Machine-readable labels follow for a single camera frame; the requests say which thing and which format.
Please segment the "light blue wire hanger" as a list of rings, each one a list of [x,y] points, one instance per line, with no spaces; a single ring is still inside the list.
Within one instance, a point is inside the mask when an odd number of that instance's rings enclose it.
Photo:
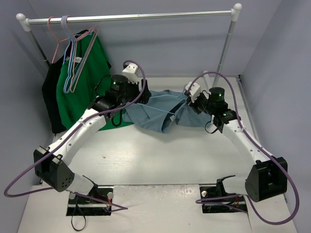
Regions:
[[[138,103],[147,112],[157,115],[166,114],[173,121],[185,106],[187,97],[182,92],[172,90],[151,91],[151,97],[147,104]]]

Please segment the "blue-grey t-shirt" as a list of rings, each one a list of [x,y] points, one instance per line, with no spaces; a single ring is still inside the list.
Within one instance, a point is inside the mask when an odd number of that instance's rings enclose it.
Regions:
[[[175,123],[184,127],[205,127],[211,120],[206,113],[197,114],[186,103],[186,96],[171,90],[151,91],[147,104],[135,103],[127,107],[122,119],[125,122],[158,133],[167,133]]]

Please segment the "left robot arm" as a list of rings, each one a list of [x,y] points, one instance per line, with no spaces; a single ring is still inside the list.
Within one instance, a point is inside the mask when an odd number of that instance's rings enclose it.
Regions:
[[[80,193],[81,200],[93,203],[97,198],[97,185],[86,176],[71,171],[70,163],[80,148],[115,114],[131,103],[147,103],[150,97],[145,78],[135,84],[123,75],[113,75],[110,88],[90,103],[62,137],[47,148],[38,147],[34,151],[36,176],[57,192]]]

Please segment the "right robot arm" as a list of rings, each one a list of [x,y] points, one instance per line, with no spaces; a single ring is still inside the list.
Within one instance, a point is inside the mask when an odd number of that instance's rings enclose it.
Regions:
[[[228,138],[251,166],[247,177],[230,175],[219,179],[215,187],[216,197],[226,200],[232,194],[248,195],[259,202],[287,191],[287,178],[281,169],[262,152],[262,147],[254,137],[245,135],[246,128],[234,110],[225,101],[225,90],[213,87],[202,90],[200,85],[188,84],[185,95],[187,103],[195,113],[207,113],[211,124]]]

